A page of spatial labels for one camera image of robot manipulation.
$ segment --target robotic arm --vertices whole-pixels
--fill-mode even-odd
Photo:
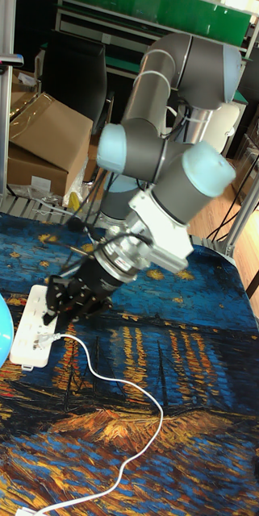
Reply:
[[[102,208],[114,212],[117,223],[73,277],[50,278],[46,323],[60,314],[67,322],[111,307],[109,296],[151,262],[173,273],[187,266],[193,251],[187,223],[235,177],[231,165],[200,140],[213,110],[232,100],[239,71],[237,50],[190,35],[167,35],[150,47],[121,124],[102,132],[97,160],[121,178],[152,186],[136,195],[121,187],[107,196]],[[190,106],[190,119],[183,134],[173,130],[162,138],[172,88]],[[126,218],[116,216],[124,207]]]

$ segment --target white power strip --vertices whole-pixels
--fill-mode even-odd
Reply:
[[[52,343],[39,343],[41,335],[54,335],[56,329],[56,318],[47,326],[43,321],[47,311],[47,288],[42,285],[33,285],[31,288],[10,350],[10,361],[20,364],[23,371],[32,371],[34,367],[43,368],[48,363]]]
[[[26,509],[25,507],[22,507],[22,509],[17,509],[15,516],[32,516],[33,514],[36,514],[34,510]]]

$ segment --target metal frame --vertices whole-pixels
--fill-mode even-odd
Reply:
[[[214,249],[226,256],[233,256],[236,241],[239,239],[241,232],[243,231],[245,224],[247,223],[251,213],[253,212],[257,202],[259,201],[259,173],[253,185],[249,191],[249,194],[245,198],[242,207],[238,215],[236,216],[235,222],[232,225],[228,236],[222,242],[213,243]]]
[[[0,53],[12,54],[16,0],[0,0]],[[0,206],[6,196],[12,67],[0,76]]]

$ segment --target black cable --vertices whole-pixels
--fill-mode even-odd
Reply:
[[[92,195],[92,193],[94,192],[95,188],[99,187],[99,185],[102,183],[102,180],[103,180],[103,176],[102,174],[100,175],[100,177],[95,181],[95,183],[93,184],[93,188],[89,191],[88,195],[85,197],[85,199],[81,202],[80,206],[77,208],[76,211],[74,211],[74,213],[72,214],[71,217],[69,217],[69,219],[67,220],[67,222],[65,224],[68,224],[70,220],[72,220],[73,218],[76,217],[76,215],[78,214],[78,212],[80,210],[82,210],[82,208],[84,207],[84,205],[86,204],[87,200],[89,199],[90,195]]]
[[[190,104],[184,97],[178,97],[178,106],[185,106],[186,110],[190,109]],[[177,138],[181,134],[182,129],[186,123],[186,120],[185,120],[186,110],[185,110],[185,114],[182,116],[182,119],[179,121],[177,126],[174,127],[170,133],[167,133],[167,134],[161,133],[161,136],[164,136],[165,139],[169,139],[170,136],[172,136],[172,135],[176,135],[176,138]]]
[[[221,223],[221,224],[220,224],[220,225],[219,225],[219,226],[218,226],[218,227],[217,227],[217,228],[216,228],[212,233],[210,233],[210,234],[209,234],[209,236],[207,236],[207,237],[206,237],[207,239],[208,239],[208,238],[210,238],[210,236],[214,233],[214,236],[213,236],[213,238],[212,238],[212,242],[214,242],[215,237],[218,235],[218,233],[220,232],[221,228],[223,227],[223,223],[225,223],[225,221],[226,221],[226,219],[227,219],[227,217],[228,217],[228,215],[229,215],[229,213],[230,213],[231,209],[234,207],[234,205],[235,205],[235,203],[236,203],[236,200],[237,200],[237,198],[239,197],[240,192],[241,192],[241,190],[242,190],[242,189],[243,189],[243,187],[244,187],[244,184],[245,184],[245,183],[246,183],[246,181],[249,179],[249,176],[250,176],[251,172],[253,171],[253,169],[254,169],[255,165],[257,164],[258,160],[259,160],[259,154],[258,154],[258,155],[257,155],[257,157],[255,158],[255,160],[254,160],[253,164],[251,165],[251,167],[250,167],[249,171],[247,172],[247,174],[246,174],[246,176],[245,176],[244,180],[243,180],[243,181],[242,181],[242,183],[240,184],[240,187],[239,187],[239,189],[238,189],[238,191],[237,191],[237,193],[236,193],[236,196],[234,197],[234,199],[233,199],[233,201],[232,201],[232,204],[231,204],[230,208],[228,209],[228,212],[225,214],[225,216],[224,216],[224,218],[223,218],[222,223]]]
[[[110,188],[112,187],[113,183],[116,181],[117,177],[118,177],[117,175],[114,177],[114,172],[111,172],[111,175],[110,175],[110,178],[109,178],[109,182],[108,182],[108,184],[107,184],[106,190],[105,190],[105,192],[104,192],[104,194],[103,194],[103,196],[102,196],[102,200],[101,200],[101,202],[100,202],[100,206],[99,206],[99,208],[98,208],[98,210],[97,210],[97,213],[96,213],[96,215],[95,215],[95,218],[94,218],[94,220],[93,220],[93,222],[92,222],[92,227],[94,227],[94,226],[96,225],[96,223],[97,223],[97,221],[98,221],[98,218],[99,218],[99,216],[100,216],[100,213],[101,213],[102,201],[105,201],[105,199],[107,198],[107,195],[108,195],[108,193],[109,193],[109,190],[110,190]]]
[[[259,201],[258,203],[255,205],[255,207],[253,208],[253,211],[255,211],[257,208],[259,207]],[[235,213],[235,215],[233,215],[229,220],[227,220],[223,225],[225,226],[225,224],[228,224],[230,223],[234,218],[236,218],[236,216],[239,214],[239,211],[237,211],[237,213]],[[226,235],[223,235],[223,236],[220,236],[219,239],[216,240],[216,242],[220,242],[220,240],[223,240],[226,238],[226,236],[228,236],[229,233],[226,233]]]
[[[6,185],[6,188],[7,188],[8,192],[11,195],[13,195],[13,197],[17,197],[16,193],[14,193],[13,189],[9,185]]]
[[[187,114],[187,115],[185,116],[185,118],[186,118],[186,127],[185,127],[185,132],[184,132],[184,137],[183,137],[184,144],[186,143],[187,133],[188,133],[188,130],[189,130],[189,125],[190,125],[190,118],[191,118],[191,114],[192,114],[192,109],[191,109],[191,108],[188,108],[188,111],[189,111],[189,114]]]
[[[106,240],[106,242],[101,242],[97,247],[96,249],[94,249],[94,251],[92,251],[91,253],[89,254],[94,254],[96,251],[98,251],[99,249],[103,249],[105,246],[107,246],[109,243],[111,242],[115,242],[115,240],[118,240],[118,239],[121,239],[125,236],[134,236],[136,239],[140,240],[141,242],[144,242],[146,243],[147,245],[151,245],[152,244],[152,240],[149,239],[147,236],[143,236],[143,235],[137,235],[136,233],[118,233],[117,235],[115,236],[112,236],[112,238],[110,238],[109,240]]]
[[[90,200],[90,206],[89,206],[89,209],[88,209],[88,212],[87,212],[87,215],[86,215],[86,218],[84,220],[84,224],[86,225],[89,218],[90,218],[90,214],[91,214],[91,211],[92,211],[92,208],[93,208],[93,205],[94,205],[94,202],[96,200],[96,197],[98,195],[98,191],[100,190],[100,187],[101,187],[101,184],[103,182],[103,180],[105,179],[105,176],[107,174],[107,171],[106,170],[103,170],[102,173],[100,174],[100,177],[102,178],[102,180],[98,183],[98,187],[95,189],[94,191],[94,194],[93,194],[93,197],[91,198]]]
[[[226,226],[228,223],[230,223],[234,218],[236,218],[236,216],[239,214],[239,211],[237,211],[237,213],[235,213],[229,220],[226,220],[223,224],[221,224],[221,229],[223,226]],[[212,236],[214,233],[215,233],[216,229],[213,230],[212,233],[210,233],[207,238],[209,239],[210,236]]]
[[[111,242],[115,242],[116,240],[118,239],[121,239],[123,237],[129,237],[129,236],[133,236],[135,237],[136,239],[140,240],[141,242],[144,242],[146,243],[147,245],[151,245],[152,244],[152,240],[149,239],[147,236],[143,236],[143,235],[138,235],[136,233],[118,233],[117,235],[115,236],[112,236],[112,238],[110,238],[109,240],[106,240],[105,242],[101,242],[93,251],[91,252],[88,252],[86,257],[88,256],[93,256],[94,253],[100,249],[103,249],[105,246],[107,246],[109,243]],[[70,249],[70,246],[67,244],[67,243],[63,243],[63,242],[59,242],[59,241],[55,241],[55,240],[50,240],[49,238],[46,239],[44,241],[44,243],[49,243],[51,245],[59,245],[63,248],[67,248],[67,249]],[[66,273],[67,271],[69,271],[70,269],[76,267],[77,265],[79,265],[81,262],[82,262],[83,258],[81,258],[80,260],[77,260],[76,262],[74,262],[69,268],[62,268],[61,269],[61,273]]]

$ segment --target van gogh painting print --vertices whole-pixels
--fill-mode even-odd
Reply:
[[[59,273],[63,227],[0,215],[0,291],[15,328],[32,285]],[[152,266],[113,296],[110,312],[65,330],[102,375],[138,383],[162,404],[157,441],[116,491],[58,514],[259,514],[259,334],[236,268],[196,247],[177,275]],[[97,493],[157,428],[138,391],[96,380],[73,339],[45,368],[0,370],[0,516]]]

